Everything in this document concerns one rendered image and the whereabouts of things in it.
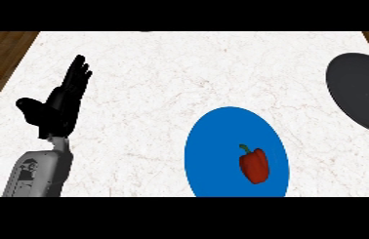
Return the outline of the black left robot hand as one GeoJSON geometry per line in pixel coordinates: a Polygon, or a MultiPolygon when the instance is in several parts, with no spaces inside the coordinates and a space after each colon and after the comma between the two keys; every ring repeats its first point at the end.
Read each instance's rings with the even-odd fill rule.
{"type": "Polygon", "coordinates": [[[64,82],[48,97],[46,102],[30,98],[17,100],[27,122],[39,127],[39,138],[67,138],[74,132],[82,99],[93,72],[86,57],[77,55],[67,71],[64,82]]]}

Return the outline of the blue plate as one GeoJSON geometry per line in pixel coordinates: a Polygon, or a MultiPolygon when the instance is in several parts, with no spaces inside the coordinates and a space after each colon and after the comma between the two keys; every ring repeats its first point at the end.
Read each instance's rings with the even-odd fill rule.
{"type": "Polygon", "coordinates": [[[288,157],[278,133],[250,110],[222,107],[197,122],[185,146],[185,170],[198,197],[279,197],[288,188],[288,157]],[[270,174],[254,184],[239,167],[244,144],[266,152],[270,174]]]}

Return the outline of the dark grey pan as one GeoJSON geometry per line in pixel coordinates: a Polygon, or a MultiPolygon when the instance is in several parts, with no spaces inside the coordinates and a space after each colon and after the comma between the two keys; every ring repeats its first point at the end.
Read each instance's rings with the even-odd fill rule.
{"type": "Polygon", "coordinates": [[[369,55],[338,55],[328,65],[327,84],[341,111],[369,130],[369,55]]]}

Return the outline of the red bell pepper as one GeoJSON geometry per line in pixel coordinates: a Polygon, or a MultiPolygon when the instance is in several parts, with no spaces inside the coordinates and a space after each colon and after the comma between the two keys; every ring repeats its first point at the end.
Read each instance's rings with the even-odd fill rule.
{"type": "Polygon", "coordinates": [[[265,182],[270,175],[270,166],[266,152],[262,148],[251,150],[245,144],[239,147],[245,154],[239,157],[239,168],[245,178],[253,184],[265,182]]]}

